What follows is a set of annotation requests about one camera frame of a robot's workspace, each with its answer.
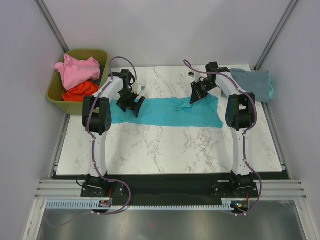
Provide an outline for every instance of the metal floor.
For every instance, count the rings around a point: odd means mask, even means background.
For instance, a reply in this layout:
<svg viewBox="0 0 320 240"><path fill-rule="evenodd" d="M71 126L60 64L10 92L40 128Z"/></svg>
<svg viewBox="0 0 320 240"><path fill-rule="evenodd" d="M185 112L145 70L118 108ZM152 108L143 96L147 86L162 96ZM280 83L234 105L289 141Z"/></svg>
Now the metal floor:
<svg viewBox="0 0 320 240"><path fill-rule="evenodd" d="M61 224L86 210L46 210ZM248 216L221 211L127 210L86 215L60 228L41 224L38 240L305 240L294 202L260 202Z"/></svg>

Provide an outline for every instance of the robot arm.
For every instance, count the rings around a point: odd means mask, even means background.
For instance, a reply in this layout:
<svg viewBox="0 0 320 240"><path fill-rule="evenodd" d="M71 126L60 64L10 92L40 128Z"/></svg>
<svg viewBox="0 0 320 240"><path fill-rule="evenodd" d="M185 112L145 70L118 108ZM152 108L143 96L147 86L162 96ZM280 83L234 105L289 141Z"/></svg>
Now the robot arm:
<svg viewBox="0 0 320 240"><path fill-rule="evenodd" d="M207 78L191 83L192 94L190 103L193 104L208 95L208 91L219 87L228 98L225 121L231 128L233 138L233 165L231 170L231 182L233 189L252 187L254 182L251 178L251 170L245 163L250 164L249 158L249 139L251 127L255 121L254 106L249 98L243 94L246 93L233 80L232 75L226 67L219 68L217 62L210 62L205 66L206 72L222 73L223 75L208 74ZM255 95L247 93L255 102Z"/></svg>
<svg viewBox="0 0 320 240"><path fill-rule="evenodd" d="M106 165L106 137L112 123L110 102L119 93L120 99L116 104L124 112L127 109L131 110L137 118L145 100L145 97L142 96L138 102L135 102L139 95L137 94L138 92L133 92L133 88L137 90L137 87L134 85L135 78L129 70L123 69L120 73L113 72L112 74L113 80L110 76L108 77L105 83L108 86L104 91L102 89L105 85L94 95L84 98L82 110L82 125L86 128L93 102L99 96L95 105L96 108L99 108L99 113L94 112L89 123L89 131L95 138L96 146L91 151L90 159L95 159L95 164L103 176L108 172ZM90 164L89 174L93 177L98 177L93 161Z"/></svg>

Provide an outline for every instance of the wire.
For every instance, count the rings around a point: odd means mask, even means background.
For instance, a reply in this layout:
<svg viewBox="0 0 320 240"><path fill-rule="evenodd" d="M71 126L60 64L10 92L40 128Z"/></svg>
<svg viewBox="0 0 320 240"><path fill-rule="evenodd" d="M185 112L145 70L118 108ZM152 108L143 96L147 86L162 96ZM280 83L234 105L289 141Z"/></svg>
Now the wire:
<svg viewBox="0 0 320 240"><path fill-rule="evenodd" d="M80 176L78 176L78 178L75 180L75 182L76 182L76 184L78 184L78 185L82 188L82 185L78 182L78 180L79 180L79 178L80 178L81 176L85 176L85 175L81 174Z"/></svg>
<svg viewBox="0 0 320 240"><path fill-rule="evenodd" d="M248 207L247 207L247 210L245 211L245 210L242 210L240 207L236 207L240 212L243 212L243 213L247 213L248 212L248 210L249 210L249 202L247 202L247 204L248 204Z"/></svg>
<svg viewBox="0 0 320 240"><path fill-rule="evenodd" d="M247 213L251 212L257 205L257 203L260 201L260 198L261 198L261 194L262 194L262 179L261 179L261 176L259 173L257 173L251 166L250 164L248 163L247 161L247 154L246 154L246 133L252 129L256 124L257 124L257 120L258 120L258 114L257 114L257 108L256 108L256 104L254 102L254 100L252 99L252 97L247 93L247 92L244 92L242 90L240 90L238 84L235 82L235 80L233 80L231 77L229 77L228 75L226 74L223 74L221 72L206 72L206 71L199 71L197 69L194 69L191 65L191 63L188 61L188 60L183 60L183 63L189 68L191 69L192 71L196 72L196 73L199 73L199 74L207 74L207 75L220 75L220 76L223 76L225 78L227 78L235 87L235 89L241 93L241 94L244 94L248 99L249 101L251 102L252 106L253 106L253 111L254 111L254 121L253 121L253 124L248 127L244 132L243 132L243 160L244 160L244 163L245 165L258 177L259 179L259 183L260 183L260 189L259 189L259 195L255 201L255 203L253 204L253 206L247 211Z"/></svg>
<svg viewBox="0 0 320 240"><path fill-rule="evenodd" d="M136 82L136 78L134 76L132 76L132 79L130 79L130 82L129 82L129 86L131 87L133 84L135 84L135 82Z"/></svg>
<svg viewBox="0 0 320 240"><path fill-rule="evenodd" d="M245 200L245 203L247 204L248 202L249 202L249 193L248 192L246 192L246 200Z"/></svg>
<svg viewBox="0 0 320 240"><path fill-rule="evenodd" d="M101 96L101 94L103 93L103 91L113 82L114 80L114 75L112 73L112 70L111 70L111 63L115 60L115 59L123 59L123 60L126 60L133 68L133 71L134 71L134 75L135 75L135 79L137 79L137 72L136 72L136 69L134 67L134 65L128 60L126 59L125 57L123 56L116 56L114 58L112 58L110 60L110 63L109 63L109 70L110 70L110 76L111 76L111 80L109 82L106 83L106 85L102 88L102 90L99 92L99 94L96 96L93 104L92 104L92 108L90 110L90 113L89 113L89 117L88 117L88 121L87 121L87 124L86 124L86 131L91 135L92 137L92 148L91 148L91 154L92 154L92 162L93 162L93 166L94 166L94 169L96 170L97 174L99 175L100 178L102 178L103 180L105 181L108 181L108 182L117 182L117 183L120 183L120 184L123 184L127 189L128 189L128 200L126 201L126 203L119 209L115 210L115 211L111 211L111 212L105 212L105 213L100 213L100 215L113 215L113 214L118 214L118 213L121 213L123 210L125 210L125 208L129 205L130 201L131 201L131 189L130 187L124 182L124 181L121 181L121 180L118 180L118 179L110 179L110 178L105 178L99 171L98 167L97 167L97 164L96 164L96 158L95 158L95 143L96 143L96 138L95 136L90 132L89 130L89 127L90 127L90 121L91 121L91 118L92 118L92 114L94 112L94 109L96 107L96 104L97 104L97 101L99 99L99 97Z"/></svg>

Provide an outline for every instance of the marble table surface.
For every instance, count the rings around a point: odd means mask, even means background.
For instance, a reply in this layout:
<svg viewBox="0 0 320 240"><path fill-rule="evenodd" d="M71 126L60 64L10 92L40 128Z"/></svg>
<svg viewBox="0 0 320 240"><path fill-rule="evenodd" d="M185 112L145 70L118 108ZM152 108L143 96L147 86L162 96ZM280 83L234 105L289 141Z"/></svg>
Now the marble table surface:
<svg viewBox="0 0 320 240"><path fill-rule="evenodd" d="M250 71L248 65L227 65ZM191 95L193 81L185 66L137 67L138 80L145 86L146 98L185 98ZM218 97L218 114L223 128L164 127L112 124L106 139L106 166L111 175L118 174L193 174L229 173L233 164L233 139L225 121L227 99L219 88L210 92ZM258 172L281 172L266 116L256 103L258 120L250 133L249 159ZM81 116L71 116L67 128L57 175L88 174L91 137L82 126Z"/></svg>

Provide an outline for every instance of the gray wall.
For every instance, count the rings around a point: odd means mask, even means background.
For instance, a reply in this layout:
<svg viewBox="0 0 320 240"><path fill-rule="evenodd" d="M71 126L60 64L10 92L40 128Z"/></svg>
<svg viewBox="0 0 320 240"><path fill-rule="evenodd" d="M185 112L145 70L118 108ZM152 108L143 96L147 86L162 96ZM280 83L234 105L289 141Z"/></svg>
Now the gray wall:
<svg viewBox="0 0 320 240"><path fill-rule="evenodd" d="M22 237L64 114L46 100L63 52L33 0L0 1L0 239Z"/></svg>
<svg viewBox="0 0 320 240"><path fill-rule="evenodd" d="M302 0L263 65L274 80L271 109L287 164L320 225L320 1Z"/></svg>
<svg viewBox="0 0 320 240"><path fill-rule="evenodd" d="M257 63L289 0L44 0L70 49L135 66ZM122 60L114 66L127 66Z"/></svg>

